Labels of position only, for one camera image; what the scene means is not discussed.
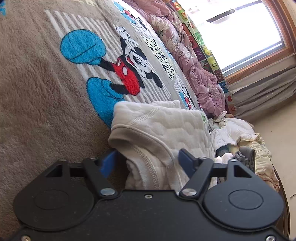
window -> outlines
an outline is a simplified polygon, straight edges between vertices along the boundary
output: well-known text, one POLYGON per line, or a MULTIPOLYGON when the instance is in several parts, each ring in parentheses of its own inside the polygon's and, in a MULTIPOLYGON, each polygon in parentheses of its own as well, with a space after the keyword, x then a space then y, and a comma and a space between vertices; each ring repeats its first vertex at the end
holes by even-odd
POLYGON ((280 1, 179 0, 179 3, 187 9, 231 84, 257 71, 256 64, 263 68, 295 52, 293 32, 291 35, 285 26, 288 17, 279 9, 280 1))

bright window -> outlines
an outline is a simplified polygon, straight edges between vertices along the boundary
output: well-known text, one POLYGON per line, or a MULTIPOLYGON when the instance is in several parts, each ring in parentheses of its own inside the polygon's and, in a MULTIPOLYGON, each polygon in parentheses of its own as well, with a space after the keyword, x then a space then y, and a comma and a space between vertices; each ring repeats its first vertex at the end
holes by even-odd
POLYGON ((284 48, 264 3, 254 0, 178 0, 202 34, 224 76, 284 48))

beige blanket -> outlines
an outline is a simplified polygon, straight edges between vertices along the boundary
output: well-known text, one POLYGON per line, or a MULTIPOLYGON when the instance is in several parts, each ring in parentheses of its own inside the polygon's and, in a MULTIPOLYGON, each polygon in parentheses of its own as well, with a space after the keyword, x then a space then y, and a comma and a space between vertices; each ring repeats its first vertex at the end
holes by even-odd
POLYGON ((49 165, 101 155, 118 101, 199 109, 151 26, 118 0, 5 0, 0 11, 0 237, 49 165))

white quilted fabric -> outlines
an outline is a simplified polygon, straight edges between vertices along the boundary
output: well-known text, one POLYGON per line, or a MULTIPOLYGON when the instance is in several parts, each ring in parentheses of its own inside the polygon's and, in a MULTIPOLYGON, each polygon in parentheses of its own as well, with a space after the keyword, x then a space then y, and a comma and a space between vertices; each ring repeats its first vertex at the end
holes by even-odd
POLYGON ((181 109, 179 101, 117 103, 108 141, 128 159, 128 189, 180 191, 188 181, 178 163, 181 148, 215 158, 205 114, 181 109))

gray fabric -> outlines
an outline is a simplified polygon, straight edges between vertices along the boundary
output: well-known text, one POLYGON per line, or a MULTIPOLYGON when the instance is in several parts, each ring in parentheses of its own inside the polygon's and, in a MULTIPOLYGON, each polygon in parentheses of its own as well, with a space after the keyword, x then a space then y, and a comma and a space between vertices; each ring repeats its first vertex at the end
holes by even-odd
POLYGON ((247 146, 241 146, 239 148, 239 151, 242 155, 244 155, 248 159, 247 167, 255 173, 255 157, 256 157, 256 152, 254 149, 249 148, 247 146))
POLYGON ((292 97, 296 90, 296 65, 263 78, 232 95, 237 118, 252 121, 292 97))
POLYGON ((228 150, 228 148, 227 148, 227 146, 221 146, 219 149, 217 149, 217 151, 216 151, 216 157, 217 156, 220 156, 220 157, 222 157, 225 153, 228 153, 229 152, 229 150, 228 150))
POLYGON ((247 168, 249 168, 249 165, 248 165, 248 158, 245 158, 245 156, 240 152, 240 151, 237 151, 235 154, 234 154, 234 159, 238 160, 241 164, 243 164, 244 166, 246 166, 247 168))

